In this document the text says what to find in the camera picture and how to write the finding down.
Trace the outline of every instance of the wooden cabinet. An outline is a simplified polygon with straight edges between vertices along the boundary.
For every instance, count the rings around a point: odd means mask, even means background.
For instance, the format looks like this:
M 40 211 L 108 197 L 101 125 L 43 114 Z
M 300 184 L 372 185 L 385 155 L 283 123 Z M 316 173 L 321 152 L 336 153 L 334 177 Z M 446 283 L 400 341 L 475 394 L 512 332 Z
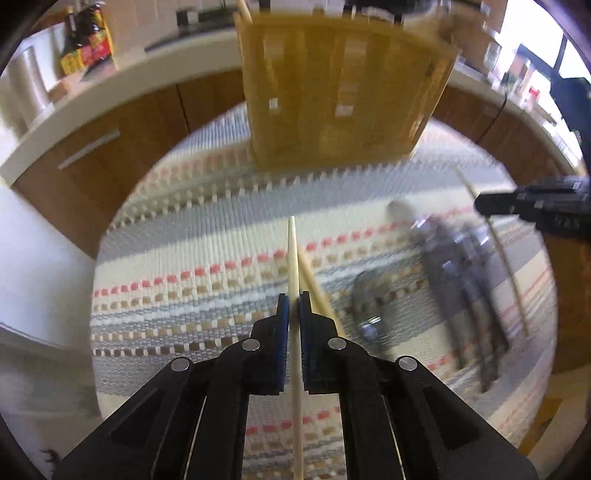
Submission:
M 476 95 L 446 86 L 433 118 L 477 142 L 495 120 L 501 108 Z
M 504 164 L 517 184 L 564 175 L 531 128 L 512 113 L 502 112 L 478 145 Z
M 84 125 L 39 158 L 14 186 L 95 258 L 127 195 L 188 133 L 177 87 L 168 87 Z
M 244 101 L 242 70 L 189 80 L 178 86 L 178 93 L 189 131 L 194 132 Z

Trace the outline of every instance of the window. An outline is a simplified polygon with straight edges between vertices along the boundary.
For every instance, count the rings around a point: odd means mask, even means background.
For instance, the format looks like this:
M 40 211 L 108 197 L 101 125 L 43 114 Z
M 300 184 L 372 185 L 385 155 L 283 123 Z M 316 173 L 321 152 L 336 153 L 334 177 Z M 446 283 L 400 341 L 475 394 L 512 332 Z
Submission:
M 504 73 L 515 58 L 517 48 L 523 44 L 553 67 L 558 57 L 562 37 L 563 32 L 558 23 L 534 0 L 508 0 L 501 28 L 502 57 L 499 57 L 497 65 Z M 591 82 L 591 74 L 569 41 L 558 72 L 564 78 L 584 77 Z M 539 105 L 558 120 L 556 128 L 549 127 L 548 124 L 545 125 L 546 128 L 566 157 L 576 166 L 582 156 L 579 142 L 561 119 L 560 111 L 550 96 L 550 81 L 539 72 L 535 72 L 530 85 L 540 91 Z

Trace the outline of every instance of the cabinet handle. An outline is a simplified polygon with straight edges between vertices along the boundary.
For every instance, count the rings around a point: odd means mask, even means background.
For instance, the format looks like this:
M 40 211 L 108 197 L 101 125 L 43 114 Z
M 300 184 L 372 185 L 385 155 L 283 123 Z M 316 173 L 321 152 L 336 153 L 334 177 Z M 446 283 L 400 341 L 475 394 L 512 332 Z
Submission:
M 120 136 L 121 132 L 119 132 L 119 128 L 115 128 L 113 131 L 107 133 L 106 135 L 103 135 L 100 138 L 97 138 L 94 142 L 85 145 L 76 153 L 70 155 L 67 159 L 65 159 L 62 163 L 58 165 L 58 170 L 63 170 L 64 168 L 69 167 L 75 161 L 80 160 L 85 155 L 88 155 L 90 152 L 96 150 L 97 148 L 102 147 L 103 145 L 106 145 L 109 142 L 112 142 Z

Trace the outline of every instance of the chopstick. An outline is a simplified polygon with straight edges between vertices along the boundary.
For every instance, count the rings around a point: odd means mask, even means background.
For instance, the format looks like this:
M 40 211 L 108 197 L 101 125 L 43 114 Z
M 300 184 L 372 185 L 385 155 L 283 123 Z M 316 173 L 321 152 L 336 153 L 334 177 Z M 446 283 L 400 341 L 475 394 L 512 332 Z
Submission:
M 306 281 L 307 287 L 310 289 L 311 296 L 314 303 L 318 306 L 319 313 L 325 317 L 331 318 L 335 321 L 336 331 L 340 337 L 346 338 L 343 325 L 341 324 L 339 317 L 337 316 L 334 308 L 330 304 L 328 296 L 324 293 L 324 290 L 318 283 L 316 275 L 314 274 L 314 267 L 310 263 L 304 249 L 297 249 L 298 264 L 300 267 L 300 274 Z
M 302 434 L 301 398 L 304 391 L 301 371 L 300 275 L 296 240 L 296 219 L 290 216 L 287 228 L 287 294 L 290 299 L 290 381 L 291 381 L 291 434 L 293 438 L 294 480 L 304 478 L 304 440 Z
M 464 184 L 464 186 L 466 187 L 466 189 L 470 193 L 472 200 L 476 200 L 476 197 L 478 197 L 478 192 L 476 191 L 474 185 L 470 182 L 470 180 L 468 180 L 468 178 L 464 175 L 464 172 L 462 172 L 462 170 L 460 170 L 460 168 L 458 168 L 458 166 L 454 165 L 453 169 L 456 172 L 456 175 L 458 176 L 458 178 L 461 180 L 461 182 Z M 523 328 L 523 331 L 525 333 L 525 337 L 527 338 L 530 336 L 530 329 L 529 329 L 529 326 L 527 325 L 527 315 L 525 314 L 525 306 L 523 305 L 523 299 L 521 298 L 521 294 L 519 293 L 519 288 L 517 287 L 517 281 L 515 280 L 515 274 L 513 273 L 513 270 L 511 269 L 511 264 L 509 263 L 509 258 L 507 257 L 505 250 L 503 249 L 503 246 L 501 244 L 501 239 L 499 238 L 499 235 L 496 233 L 496 230 L 492 226 L 491 219 L 484 218 L 484 220 L 486 222 L 486 225 L 488 226 L 489 232 L 491 233 L 491 237 L 495 243 L 496 250 L 499 252 L 499 256 L 501 257 L 501 261 L 503 262 L 503 265 L 505 266 L 507 272 L 509 273 L 509 282 L 511 283 L 511 289 L 513 290 L 513 295 L 515 295 L 515 301 L 517 303 L 517 310 L 519 312 L 519 320 L 521 322 L 521 327 Z
M 238 10 L 244 17 L 244 21 L 252 23 L 252 15 L 251 10 L 248 8 L 245 0 L 237 0 L 236 5 L 238 6 Z

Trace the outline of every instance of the kitchen counter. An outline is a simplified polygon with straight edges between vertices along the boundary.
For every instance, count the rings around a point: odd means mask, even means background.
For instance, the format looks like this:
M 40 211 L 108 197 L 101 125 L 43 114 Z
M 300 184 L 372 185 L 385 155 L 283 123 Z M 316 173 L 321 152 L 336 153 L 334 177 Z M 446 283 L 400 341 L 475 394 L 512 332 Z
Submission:
M 74 85 L 69 94 L 49 107 L 0 164 L 0 176 L 12 185 L 46 151 L 72 132 L 113 108 L 146 93 L 187 79 L 240 67 L 241 56 L 234 30 L 218 31 L 145 53 L 136 48 L 115 58 Z M 505 96 L 484 83 L 469 69 L 456 66 L 449 85 L 501 106 Z M 564 171 L 574 168 L 551 135 L 508 100 L 505 110 L 519 116 L 551 152 Z

